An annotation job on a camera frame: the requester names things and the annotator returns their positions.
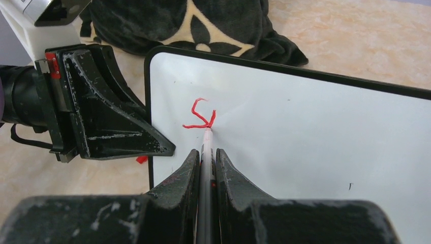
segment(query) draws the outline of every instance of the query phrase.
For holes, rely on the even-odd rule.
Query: pen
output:
[[[202,144],[196,243],[220,243],[217,181],[211,128],[205,129]]]

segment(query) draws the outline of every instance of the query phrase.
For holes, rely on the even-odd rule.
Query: gray wall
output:
[[[30,62],[27,52],[0,13],[0,65],[26,66]]]

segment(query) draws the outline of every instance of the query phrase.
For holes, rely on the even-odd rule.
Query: plush fabric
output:
[[[93,0],[81,14],[81,36],[136,55],[170,45],[307,64],[295,43],[274,31],[267,15],[268,0]]]

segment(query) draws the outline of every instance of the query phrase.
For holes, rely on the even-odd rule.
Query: red object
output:
[[[49,71],[51,72],[52,79],[60,79],[60,67],[58,66],[58,60],[55,53],[47,52],[45,57],[48,60]]]
[[[148,157],[147,157],[147,156],[140,156],[140,157],[138,157],[138,158],[136,159],[136,161],[137,161],[139,164],[143,164],[143,163],[145,163],[145,162],[147,162],[147,161],[148,161]]]
[[[200,115],[198,112],[196,112],[196,105],[198,105],[198,102],[204,100],[203,98],[198,98],[195,100],[195,103],[193,104],[192,107],[192,114],[196,115],[198,118],[200,118],[205,124],[203,125],[190,125],[190,126],[186,126],[186,125],[182,125],[184,128],[186,129],[191,129],[191,128],[211,128],[212,124],[214,124],[214,120],[216,119],[216,111],[213,110],[212,111],[212,116],[211,116],[211,120],[208,122],[202,115]]]

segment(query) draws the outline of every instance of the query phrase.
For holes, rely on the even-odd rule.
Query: whiteboard frame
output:
[[[182,55],[197,59],[204,59],[218,63],[231,64],[236,66],[244,66],[262,71],[277,72],[286,75],[299,76],[322,82],[330,82],[340,85],[354,86],[364,89],[376,90],[385,93],[391,93],[400,96],[421,98],[431,101],[431,90],[420,89],[409,86],[402,86],[379,81],[349,77],[338,74],[325,73],[320,71],[308,70],[304,68],[297,68],[279,64],[273,64],[262,61],[247,60],[232,56],[223,56],[208,52],[183,50],[168,46],[159,46],[153,48],[145,58],[144,63],[144,82],[145,82],[145,107],[147,111],[147,121],[151,124],[151,81],[150,81],[150,63],[153,57],[159,53],[170,53],[175,55]],[[148,157],[148,175],[149,175],[149,188],[154,187],[154,171],[153,159]]]

